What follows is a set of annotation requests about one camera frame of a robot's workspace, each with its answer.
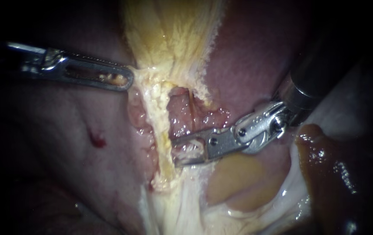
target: metal instrument jaw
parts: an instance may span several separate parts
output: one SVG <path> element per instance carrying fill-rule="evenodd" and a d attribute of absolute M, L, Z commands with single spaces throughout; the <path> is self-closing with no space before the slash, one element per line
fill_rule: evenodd
<path fill-rule="evenodd" d="M 0 43 L 0 71 L 13 78 L 45 79 L 126 91 L 133 72 L 125 66 L 53 48 Z"/>
<path fill-rule="evenodd" d="M 190 145 L 199 154 L 179 154 L 173 158 L 176 167 L 204 164 L 218 160 L 232 152 L 256 154 L 274 139 L 283 136 L 293 114 L 282 102 L 258 106 L 229 128 L 211 128 L 172 140 L 172 147 L 190 151 Z"/>

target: small blood stain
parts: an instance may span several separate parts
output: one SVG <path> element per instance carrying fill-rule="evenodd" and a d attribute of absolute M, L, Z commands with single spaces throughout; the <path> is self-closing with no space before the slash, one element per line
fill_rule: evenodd
<path fill-rule="evenodd" d="M 107 145 L 103 132 L 93 133 L 91 130 L 89 130 L 88 133 L 90 135 L 91 143 L 94 147 L 103 148 Z"/>

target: blood spot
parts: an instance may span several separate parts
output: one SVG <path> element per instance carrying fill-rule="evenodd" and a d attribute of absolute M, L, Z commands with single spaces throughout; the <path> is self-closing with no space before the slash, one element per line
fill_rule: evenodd
<path fill-rule="evenodd" d="M 91 130 L 88 130 L 91 143 L 96 148 L 103 148 L 107 145 L 107 142 L 104 138 L 104 133 L 102 131 L 98 133 L 93 133 Z"/>

